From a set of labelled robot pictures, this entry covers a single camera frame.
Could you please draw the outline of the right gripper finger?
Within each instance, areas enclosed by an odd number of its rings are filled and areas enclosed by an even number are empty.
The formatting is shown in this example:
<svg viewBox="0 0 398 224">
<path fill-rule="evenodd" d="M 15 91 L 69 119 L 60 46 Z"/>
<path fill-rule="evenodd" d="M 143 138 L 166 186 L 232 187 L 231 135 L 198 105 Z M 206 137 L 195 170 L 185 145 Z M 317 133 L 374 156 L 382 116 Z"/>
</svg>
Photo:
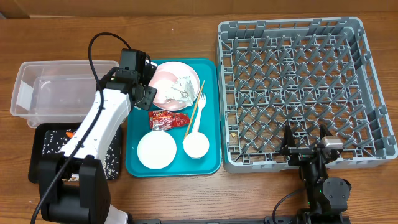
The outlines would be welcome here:
<svg viewBox="0 0 398 224">
<path fill-rule="evenodd" d="M 286 149 L 288 147 L 295 147 L 295 139 L 290 126 L 286 124 L 284 129 L 284 138 L 282 140 L 281 149 Z"/>
<path fill-rule="evenodd" d="M 328 137 L 332 137 L 332 133 L 327 129 L 324 124 L 320 125 L 320 144 L 326 146 Z"/>
</svg>

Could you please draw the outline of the white bowl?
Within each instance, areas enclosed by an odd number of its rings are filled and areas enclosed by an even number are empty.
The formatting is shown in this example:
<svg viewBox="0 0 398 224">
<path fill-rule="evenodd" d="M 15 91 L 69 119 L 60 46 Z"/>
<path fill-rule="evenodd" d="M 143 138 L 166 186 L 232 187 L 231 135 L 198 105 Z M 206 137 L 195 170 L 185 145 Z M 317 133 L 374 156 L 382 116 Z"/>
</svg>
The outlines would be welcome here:
<svg viewBox="0 0 398 224">
<path fill-rule="evenodd" d="M 145 134 L 137 145 L 140 162 L 149 169 L 163 169 L 172 163 L 177 154 L 174 138 L 165 131 Z"/>
</svg>

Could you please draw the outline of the orange carrot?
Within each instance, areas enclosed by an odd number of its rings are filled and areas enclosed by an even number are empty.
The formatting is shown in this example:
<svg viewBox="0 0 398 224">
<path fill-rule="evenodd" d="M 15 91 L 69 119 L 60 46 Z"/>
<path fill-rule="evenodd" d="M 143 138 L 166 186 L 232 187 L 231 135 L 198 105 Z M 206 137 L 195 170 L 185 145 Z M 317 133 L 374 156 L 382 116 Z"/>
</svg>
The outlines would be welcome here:
<svg viewBox="0 0 398 224">
<path fill-rule="evenodd" d="M 73 132 L 66 132 L 66 135 L 67 135 L 69 138 L 74 137 L 74 133 L 73 133 Z"/>
</svg>

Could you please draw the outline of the rice and peanut shells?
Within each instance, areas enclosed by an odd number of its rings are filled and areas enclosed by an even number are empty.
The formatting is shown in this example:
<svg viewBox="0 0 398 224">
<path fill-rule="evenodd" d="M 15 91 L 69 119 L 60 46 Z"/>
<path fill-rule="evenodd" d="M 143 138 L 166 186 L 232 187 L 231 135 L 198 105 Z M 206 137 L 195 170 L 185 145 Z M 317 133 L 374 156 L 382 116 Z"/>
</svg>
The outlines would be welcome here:
<svg viewBox="0 0 398 224">
<path fill-rule="evenodd" d="M 62 146 L 70 140 L 66 132 L 73 132 L 76 129 L 50 130 L 44 135 L 44 143 L 42 146 L 42 154 L 56 154 Z M 107 180 L 118 179 L 121 170 L 121 146 L 122 146 L 122 129 L 118 128 L 106 151 L 103 169 Z"/>
</svg>

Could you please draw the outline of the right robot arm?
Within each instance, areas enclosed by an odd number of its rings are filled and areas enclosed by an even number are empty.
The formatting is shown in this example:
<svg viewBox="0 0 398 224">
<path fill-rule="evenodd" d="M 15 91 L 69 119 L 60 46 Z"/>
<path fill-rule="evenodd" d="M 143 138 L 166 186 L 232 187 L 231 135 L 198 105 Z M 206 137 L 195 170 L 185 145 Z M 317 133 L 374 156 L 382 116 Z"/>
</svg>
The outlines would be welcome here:
<svg viewBox="0 0 398 224">
<path fill-rule="evenodd" d="M 296 190 L 279 200 L 272 212 L 272 221 L 278 222 L 275 213 L 289 197 L 307 193 L 308 208 L 298 210 L 292 217 L 284 217 L 287 223 L 349 223 L 343 216 L 348 209 L 351 184 L 339 177 L 330 177 L 326 165 L 335 161 L 343 151 L 340 138 L 332 135 L 325 125 L 320 126 L 320 141 L 311 147 L 298 147 L 290 126 L 284 130 L 279 154 L 287 156 L 289 166 L 297 166 L 304 188 Z"/>
</svg>

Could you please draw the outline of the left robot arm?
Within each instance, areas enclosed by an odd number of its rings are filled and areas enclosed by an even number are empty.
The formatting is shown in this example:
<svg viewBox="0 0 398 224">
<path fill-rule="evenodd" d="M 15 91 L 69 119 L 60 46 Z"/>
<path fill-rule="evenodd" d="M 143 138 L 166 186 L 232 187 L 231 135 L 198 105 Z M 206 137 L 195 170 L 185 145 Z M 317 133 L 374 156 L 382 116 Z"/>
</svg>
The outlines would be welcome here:
<svg viewBox="0 0 398 224">
<path fill-rule="evenodd" d="M 157 64 L 143 51 L 122 49 L 118 67 L 97 81 L 95 99 L 74 136 L 39 161 L 36 215 L 57 223 L 132 223 L 111 205 L 106 153 L 133 107 L 148 110 L 157 90 L 149 86 Z"/>
</svg>

